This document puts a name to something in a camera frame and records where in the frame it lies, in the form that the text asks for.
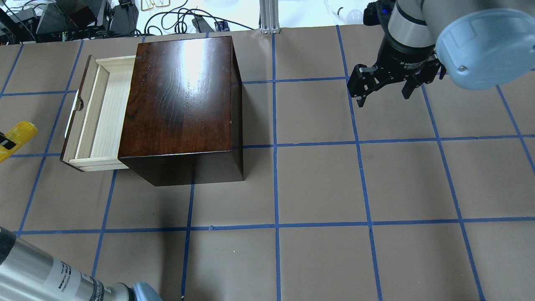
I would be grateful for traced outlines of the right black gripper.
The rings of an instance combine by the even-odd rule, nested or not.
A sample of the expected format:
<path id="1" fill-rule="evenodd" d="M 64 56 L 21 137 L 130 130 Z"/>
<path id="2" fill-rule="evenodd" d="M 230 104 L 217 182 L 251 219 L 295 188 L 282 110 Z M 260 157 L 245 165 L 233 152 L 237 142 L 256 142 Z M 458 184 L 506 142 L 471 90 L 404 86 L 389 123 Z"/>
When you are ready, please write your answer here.
<path id="1" fill-rule="evenodd" d="M 359 108 L 365 104 L 369 94 L 380 89 L 380 83 L 394 78 L 393 82 L 405 79 L 403 97 L 409 99 L 416 88 L 430 84 L 436 76 L 442 80 L 446 67 L 440 61 L 430 60 L 435 45 L 413 47 L 403 45 L 391 36 L 384 36 L 376 63 L 368 67 L 354 66 L 346 87 Z"/>

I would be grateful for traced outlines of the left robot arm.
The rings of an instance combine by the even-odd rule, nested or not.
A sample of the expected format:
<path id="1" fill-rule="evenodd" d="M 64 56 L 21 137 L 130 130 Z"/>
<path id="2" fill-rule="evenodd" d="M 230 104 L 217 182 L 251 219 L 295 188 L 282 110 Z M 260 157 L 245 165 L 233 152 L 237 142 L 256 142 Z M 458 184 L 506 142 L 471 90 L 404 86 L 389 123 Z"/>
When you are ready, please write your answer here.
<path id="1" fill-rule="evenodd" d="M 160 301 L 146 282 L 107 286 L 29 244 L 5 227 L 0 235 L 2 301 Z"/>

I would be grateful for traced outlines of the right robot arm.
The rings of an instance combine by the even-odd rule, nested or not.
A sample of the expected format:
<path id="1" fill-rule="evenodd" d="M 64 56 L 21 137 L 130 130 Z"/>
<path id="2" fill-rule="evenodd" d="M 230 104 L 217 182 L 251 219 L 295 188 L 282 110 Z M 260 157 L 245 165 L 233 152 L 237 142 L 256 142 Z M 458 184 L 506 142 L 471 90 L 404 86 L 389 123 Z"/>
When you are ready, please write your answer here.
<path id="1" fill-rule="evenodd" d="M 403 82 L 413 91 L 449 75 L 470 90 L 506 84 L 535 64 L 533 0 L 377 0 L 363 23 L 380 25 L 373 66 L 355 65 L 346 84 L 361 108 L 369 94 Z"/>

